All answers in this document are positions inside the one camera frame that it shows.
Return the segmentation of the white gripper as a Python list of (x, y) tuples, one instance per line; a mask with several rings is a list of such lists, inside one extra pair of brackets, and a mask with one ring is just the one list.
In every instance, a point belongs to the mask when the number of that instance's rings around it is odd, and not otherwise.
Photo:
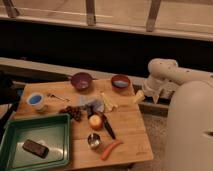
[(135, 104), (140, 103), (145, 99), (145, 96), (151, 97), (154, 103), (157, 103), (162, 90), (168, 83), (167, 79), (157, 79), (154, 76), (149, 76), (142, 82), (142, 90), (138, 90), (133, 97)]

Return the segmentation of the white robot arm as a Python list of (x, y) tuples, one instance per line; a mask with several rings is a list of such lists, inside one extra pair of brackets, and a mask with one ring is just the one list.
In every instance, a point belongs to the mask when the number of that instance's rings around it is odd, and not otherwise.
[(213, 72), (182, 68), (173, 59), (152, 59), (142, 81), (158, 102), (165, 85), (178, 85), (167, 116), (166, 171), (213, 171)]

